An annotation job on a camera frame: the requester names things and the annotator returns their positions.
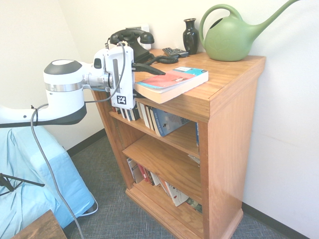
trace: gray cable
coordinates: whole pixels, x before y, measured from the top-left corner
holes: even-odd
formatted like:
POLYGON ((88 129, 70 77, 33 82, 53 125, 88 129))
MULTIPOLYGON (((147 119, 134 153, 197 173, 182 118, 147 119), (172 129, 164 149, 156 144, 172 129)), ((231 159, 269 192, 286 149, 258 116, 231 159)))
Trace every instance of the gray cable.
POLYGON ((122 51, 123 51, 123 68, 122 68, 122 72, 121 72, 121 77, 120 77, 120 79, 119 79, 118 84, 116 85, 115 90, 114 90, 113 93, 110 95, 110 97, 108 97, 108 98, 106 98, 106 99, 99 100, 99 101, 85 101, 85 103, 97 103, 97 102, 108 101, 108 100, 110 100, 110 98, 113 97, 113 95, 115 95, 116 91, 118 90, 118 88, 119 88, 119 86, 120 86, 120 83, 121 83, 121 80, 122 80, 122 77, 123 77, 124 69, 125 69, 125 49, 124 49, 123 43, 119 42, 119 44, 121 45, 122 51))
POLYGON ((40 145, 40 142, 39 142, 37 136, 35 135, 34 126, 33 126, 34 116, 37 114, 37 110, 38 110, 38 109, 40 109, 40 108, 42 108, 42 107, 44 107, 44 106, 47 106, 47 105, 48 105, 48 104, 43 104, 43 105, 39 106, 37 109, 35 109, 35 111, 33 112, 32 117, 31 117, 31 131, 32 131, 33 137, 34 137, 34 139, 35 139, 35 142, 36 142, 36 144, 38 145, 38 147, 39 147, 39 149, 40 149, 40 152, 41 152, 41 154, 42 154, 42 156, 43 156, 43 158, 44 158, 44 160, 45 160, 45 163, 46 163, 46 165, 47 165, 48 168, 49 168, 51 177, 52 177, 52 179, 53 179, 54 187, 55 187, 55 189, 56 189, 58 195, 60 196, 60 198, 62 199, 62 201, 63 201, 64 204, 66 205, 67 209, 70 211, 70 213, 71 213, 71 215, 72 215, 72 217, 73 217, 73 219, 74 219, 74 221, 75 221, 75 223, 76 223, 76 226, 77 226, 78 229, 79 229, 81 239, 84 239, 83 234, 82 234, 82 231, 81 231, 81 228, 80 228, 80 225, 79 225, 78 221, 76 220, 76 217, 75 217, 74 213, 72 212, 72 209, 70 208, 70 206, 68 205, 68 203, 66 202, 66 200, 64 199, 64 197, 62 196, 62 194, 60 193, 60 190, 59 190, 59 187, 58 187, 58 185, 57 185, 57 183, 56 183, 56 179, 55 179, 55 176, 54 176, 54 174, 53 174, 53 170, 52 170, 52 168, 51 168, 51 165, 50 165, 48 159, 46 158, 46 156, 45 156, 45 154, 44 154, 44 151, 43 151, 43 149, 42 149, 42 147, 41 147, 41 145, 40 145))

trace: remote control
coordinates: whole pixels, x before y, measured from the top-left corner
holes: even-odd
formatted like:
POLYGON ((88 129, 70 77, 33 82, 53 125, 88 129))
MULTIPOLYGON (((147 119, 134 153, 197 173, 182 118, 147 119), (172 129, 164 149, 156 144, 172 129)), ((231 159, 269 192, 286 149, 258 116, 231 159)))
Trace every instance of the remote control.
POLYGON ((171 49, 170 47, 163 48, 163 52, 165 53, 166 56, 171 56, 171 57, 186 57, 188 56, 187 51, 183 51, 181 49, 171 49))

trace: black stand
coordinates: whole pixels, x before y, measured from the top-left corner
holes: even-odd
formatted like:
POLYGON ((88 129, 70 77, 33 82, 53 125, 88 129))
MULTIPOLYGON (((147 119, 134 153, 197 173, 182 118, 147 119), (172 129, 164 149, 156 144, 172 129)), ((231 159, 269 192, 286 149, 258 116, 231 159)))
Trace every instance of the black stand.
POLYGON ((0 196, 4 195, 4 194, 7 194, 7 193, 10 193, 10 192, 13 192, 18 186, 20 186, 23 182, 25 183, 30 183, 30 184, 33 184, 33 185, 36 185, 36 186, 40 186, 40 187, 43 187, 44 184, 41 184, 41 183, 36 183, 36 182, 32 182, 32 181, 28 181, 28 180, 25 180, 25 179, 22 179, 22 178, 16 178, 16 177, 12 177, 12 176, 9 176, 9 175, 5 175, 5 174, 2 174, 0 173, 0 186, 5 186, 6 188, 8 188, 8 192, 5 192, 5 193, 2 193, 0 194, 0 196), (17 181, 20 181, 20 183, 14 188, 10 181, 9 181, 9 178, 11 179, 14 179, 14 180, 17 180, 17 181))

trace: black vase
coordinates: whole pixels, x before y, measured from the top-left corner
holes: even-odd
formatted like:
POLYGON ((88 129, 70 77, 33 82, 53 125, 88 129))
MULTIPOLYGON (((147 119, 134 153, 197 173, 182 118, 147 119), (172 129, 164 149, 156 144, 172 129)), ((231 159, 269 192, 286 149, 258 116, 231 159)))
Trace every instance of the black vase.
POLYGON ((185 50, 189 55, 194 55, 197 53, 199 45, 198 30, 195 28, 196 18, 185 19, 186 30, 183 32, 183 42, 185 50))

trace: black telephone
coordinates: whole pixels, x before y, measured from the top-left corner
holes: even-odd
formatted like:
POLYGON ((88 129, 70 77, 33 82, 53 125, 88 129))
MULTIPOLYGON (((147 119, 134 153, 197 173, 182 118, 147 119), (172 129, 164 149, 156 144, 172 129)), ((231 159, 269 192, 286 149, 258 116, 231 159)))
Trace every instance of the black telephone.
POLYGON ((172 64, 178 61, 176 57, 167 57, 167 56, 157 56, 154 57, 153 54, 150 54, 149 51, 144 49, 139 43, 138 38, 140 37, 140 42, 144 44, 154 43, 154 37, 151 33, 147 31, 142 31, 138 29, 124 29, 118 32, 115 32, 110 37, 111 44, 118 44, 120 41, 126 41, 134 52, 134 62, 144 63, 150 65, 155 61, 172 64))

